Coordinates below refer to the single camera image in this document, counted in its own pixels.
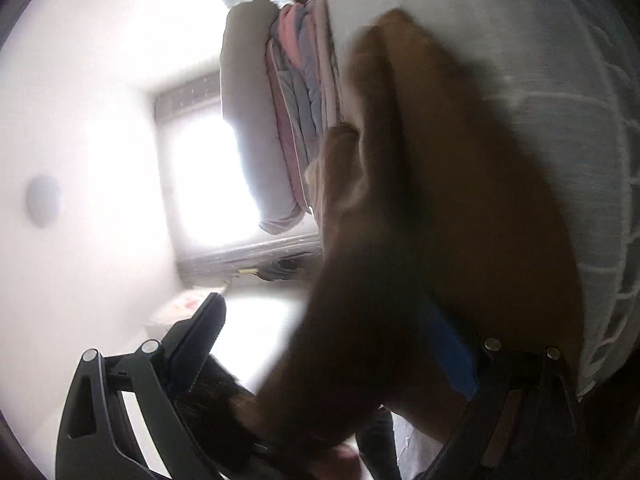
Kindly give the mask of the brown corduroy coat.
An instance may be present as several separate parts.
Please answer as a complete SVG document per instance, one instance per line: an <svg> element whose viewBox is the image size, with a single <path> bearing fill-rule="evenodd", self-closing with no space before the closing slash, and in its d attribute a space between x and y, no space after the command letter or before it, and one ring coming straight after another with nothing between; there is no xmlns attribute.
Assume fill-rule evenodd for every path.
<svg viewBox="0 0 640 480"><path fill-rule="evenodd" d="M469 73L399 9L357 39L347 122L326 136L326 258L247 423L311 457L380 405L444 440L465 400L419 322L427 301L480 339L558 348L578 370L584 307L542 171Z"/></svg>

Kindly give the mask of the stack of folded quilted clothes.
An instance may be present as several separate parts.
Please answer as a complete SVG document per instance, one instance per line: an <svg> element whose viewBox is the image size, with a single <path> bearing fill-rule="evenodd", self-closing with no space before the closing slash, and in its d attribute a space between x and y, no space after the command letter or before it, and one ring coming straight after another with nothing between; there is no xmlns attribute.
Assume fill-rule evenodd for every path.
<svg viewBox="0 0 640 480"><path fill-rule="evenodd" d="M326 130L342 118L326 0L284 6L270 27L265 61L294 200L312 211L306 179Z"/></svg>

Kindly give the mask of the white cardboard box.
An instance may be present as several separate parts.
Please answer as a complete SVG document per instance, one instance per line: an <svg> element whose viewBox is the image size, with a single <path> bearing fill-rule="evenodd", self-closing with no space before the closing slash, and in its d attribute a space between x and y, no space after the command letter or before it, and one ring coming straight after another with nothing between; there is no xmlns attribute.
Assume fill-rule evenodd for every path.
<svg viewBox="0 0 640 480"><path fill-rule="evenodd" d="M150 338L162 339L175 323L187 320L201 307L210 294L218 294L221 288L196 288L184 290L168 300L145 322L144 327Z"/></svg>

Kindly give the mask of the black garment on floor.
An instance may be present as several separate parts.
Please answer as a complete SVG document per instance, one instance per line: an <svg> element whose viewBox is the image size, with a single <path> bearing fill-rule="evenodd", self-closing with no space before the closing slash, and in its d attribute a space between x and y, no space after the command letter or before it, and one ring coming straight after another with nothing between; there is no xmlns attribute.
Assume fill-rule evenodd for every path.
<svg viewBox="0 0 640 480"><path fill-rule="evenodd" d="M314 273L316 258L311 254L297 254L258 266L256 275L267 282L306 280Z"/></svg>

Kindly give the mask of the round ceiling lamp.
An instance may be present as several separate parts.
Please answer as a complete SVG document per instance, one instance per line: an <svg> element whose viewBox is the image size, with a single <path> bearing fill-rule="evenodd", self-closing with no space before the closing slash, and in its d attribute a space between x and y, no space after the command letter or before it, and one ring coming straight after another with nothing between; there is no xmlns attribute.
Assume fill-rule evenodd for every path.
<svg viewBox="0 0 640 480"><path fill-rule="evenodd" d="M37 174L25 188L25 214L38 229L47 229L58 220L62 208L62 193L58 180L50 174Z"/></svg>

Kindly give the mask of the grey quilted bedspread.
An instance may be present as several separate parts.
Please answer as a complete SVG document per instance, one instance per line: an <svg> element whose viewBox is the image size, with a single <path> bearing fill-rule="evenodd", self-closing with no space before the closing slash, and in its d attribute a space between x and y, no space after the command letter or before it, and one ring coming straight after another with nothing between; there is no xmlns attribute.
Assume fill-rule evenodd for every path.
<svg viewBox="0 0 640 480"><path fill-rule="evenodd" d="M403 8L472 68L560 196L585 297L579 392L639 345L639 35L624 0L328 0L337 62Z"/></svg>

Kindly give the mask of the window curtain rail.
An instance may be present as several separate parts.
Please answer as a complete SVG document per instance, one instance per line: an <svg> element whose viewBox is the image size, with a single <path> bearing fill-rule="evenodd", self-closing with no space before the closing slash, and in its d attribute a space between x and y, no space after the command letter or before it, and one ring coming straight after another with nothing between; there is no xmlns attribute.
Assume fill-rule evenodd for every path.
<svg viewBox="0 0 640 480"><path fill-rule="evenodd" d="M154 98L157 125L220 103L220 73L211 72L166 89Z"/></svg>

